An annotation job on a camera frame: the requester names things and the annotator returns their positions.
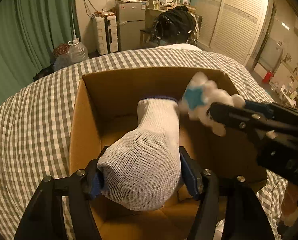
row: decorative border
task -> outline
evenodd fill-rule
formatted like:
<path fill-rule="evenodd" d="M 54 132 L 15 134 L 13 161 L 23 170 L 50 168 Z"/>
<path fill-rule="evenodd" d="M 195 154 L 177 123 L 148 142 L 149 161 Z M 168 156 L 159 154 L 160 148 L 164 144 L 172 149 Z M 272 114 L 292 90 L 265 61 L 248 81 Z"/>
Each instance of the decorative border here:
<path fill-rule="evenodd" d="M 254 17 L 254 16 L 252 16 L 252 15 L 250 15 L 250 14 L 248 14 L 248 13 L 246 13 L 246 12 L 236 8 L 236 7 L 233 7 L 231 5 L 224 4 L 224 10 L 233 12 L 235 14 L 238 14 L 241 17 L 253 22 L 254 24 L 257 24 L 257 22 L 258 22 L 258 19 L 256 17 Z"/>
<path fill-rule="evenodd" d="M 215 0 L 198 0 L 198 2 L 203 2 L 203 3 L 207 3 L 207 4 L 210 4 L 210 5 L 220 7 L 220 2 L 215 1 Z"/>

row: gingham fabric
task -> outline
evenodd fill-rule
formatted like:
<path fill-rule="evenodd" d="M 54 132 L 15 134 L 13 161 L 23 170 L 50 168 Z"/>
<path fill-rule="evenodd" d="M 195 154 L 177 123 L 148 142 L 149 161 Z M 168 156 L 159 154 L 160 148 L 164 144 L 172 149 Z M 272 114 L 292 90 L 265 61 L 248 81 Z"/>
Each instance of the gingham fabric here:
<path fill-rule="evenodd" d="M 240 95 L 257 102 L 272 99 L 235 60 L 203 51 L 142 49 L 104 55 L 67 67 L 20 90 L 0 106 L 0 232 L 11 240 L 35 189 L 46 175 L 68 176 L 71 120 L 79 80 L 85 73 L 121 68 L 200 67 L 226 72 Z M 286 181 L 268 172 L 257 194 L 279 239 L 276 220 Z M 65 226 L 73 229 L 64 198 Z"/>

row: cardboard box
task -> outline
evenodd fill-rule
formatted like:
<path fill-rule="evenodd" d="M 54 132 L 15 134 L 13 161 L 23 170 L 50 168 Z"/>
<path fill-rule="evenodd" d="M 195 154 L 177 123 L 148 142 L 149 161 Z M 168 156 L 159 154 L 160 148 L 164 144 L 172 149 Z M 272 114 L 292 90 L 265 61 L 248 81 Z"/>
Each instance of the cardboard box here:
<path fill-rule="evenodd" d="M 200 68 L 156 67 L 122 69 L 84 75 L 73 112 L 70 142 L 70 174 L 86 167 L 102 148 L 112 145 L 137 127 L 137 104 L 151 95 L 180 99 L 193 75 L 204 72 L 219 88 L 237 94 L 229 77 L 219 71 Z M 243 175 L 255 192 L 267 180 L 266 170 L 256 163 L 257 152 L 244 133 L 227 128 L 225 137 L 214 135 L 200 122 L 180 116 L 180 145 L 202 168 L 219 177 Z M 223 219 L 225 198 L 219 201 Z M 163 208 L 152 212 L 130 211 L 104 196 L 90 203 L 103 240 L 186 239 L 198 210 L 185 187 Z"/>

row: white stuffed animal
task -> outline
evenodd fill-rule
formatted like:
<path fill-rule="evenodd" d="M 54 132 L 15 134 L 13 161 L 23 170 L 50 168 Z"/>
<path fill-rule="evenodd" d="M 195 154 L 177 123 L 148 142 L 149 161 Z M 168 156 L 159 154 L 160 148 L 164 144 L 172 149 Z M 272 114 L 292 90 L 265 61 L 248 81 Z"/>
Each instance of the white stuffed animal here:
<path fill-rule="evenodd" d="M 214 102 L 239 108 L 243 108 L 246 104 L 240 95 L 230 96 L 227 91 L 217 88 L 217 84 L 208 80 L 204 73 L 197 72 L 189 82 L 179 102 L 179 108 L 182 112 L 188 112 L 190 120 L 199 119 L 205 126 L 211 127 L 214 134 L 225 136 L 225 126 L 207 115 L 210 105 Z"/>

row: checkered bedsheet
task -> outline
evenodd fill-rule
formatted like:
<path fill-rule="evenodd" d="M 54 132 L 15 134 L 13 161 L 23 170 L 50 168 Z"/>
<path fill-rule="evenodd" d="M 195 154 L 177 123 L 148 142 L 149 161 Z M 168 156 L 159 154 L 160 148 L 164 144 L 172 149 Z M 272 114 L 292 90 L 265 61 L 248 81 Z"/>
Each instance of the checkered bedsheet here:
<path fill-rule="evenodd" d="M 130 50 L 70 66 L 23 88 L 0 106 L 0 232 L 13 239 L 25 208 L 41 179 L 68 176 L 71 120 L 79 80 L 85 73 L 159 66 L 200 67 L 226 72 L 240 95 L 271 102 L 270 96 L 235 60 L 220 54 L 180 49 Z M 272 225 L 276 221 L 286 180 L 268 171 L 267 185 L 257 196 Z M 68 201 L 65 225 L 73 239 Z"/>

